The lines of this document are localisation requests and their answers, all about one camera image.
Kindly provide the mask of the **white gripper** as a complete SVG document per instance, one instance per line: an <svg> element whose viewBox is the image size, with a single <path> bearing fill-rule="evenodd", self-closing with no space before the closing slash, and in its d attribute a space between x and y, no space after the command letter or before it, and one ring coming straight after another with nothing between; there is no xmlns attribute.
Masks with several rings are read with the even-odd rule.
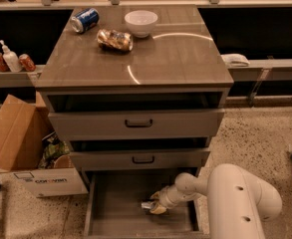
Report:
<svg viewBox="0 0 292 239"><path fill-rule="evenodd" d="M178 191L175 185L166 186L150 197L151 200L158 200L159 203L156 203L149 212L154 215L164 214L167 209L177 206L183 200L183 196L184 194Z"/></svg>

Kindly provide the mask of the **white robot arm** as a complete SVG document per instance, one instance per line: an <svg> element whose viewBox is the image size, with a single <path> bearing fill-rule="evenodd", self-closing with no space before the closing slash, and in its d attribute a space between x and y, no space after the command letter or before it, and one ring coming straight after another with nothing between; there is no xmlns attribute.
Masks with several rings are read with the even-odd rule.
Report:
<svg viewBox="0 0 292 239"><path fill-rule="evenodd" d="M173 185L150 197L149 212L160 215L201 195L207 198L210 239L265 239L262 223L275 219L282 210L282 198L273 185L224 163L206 179L179 174Z"/></svg>

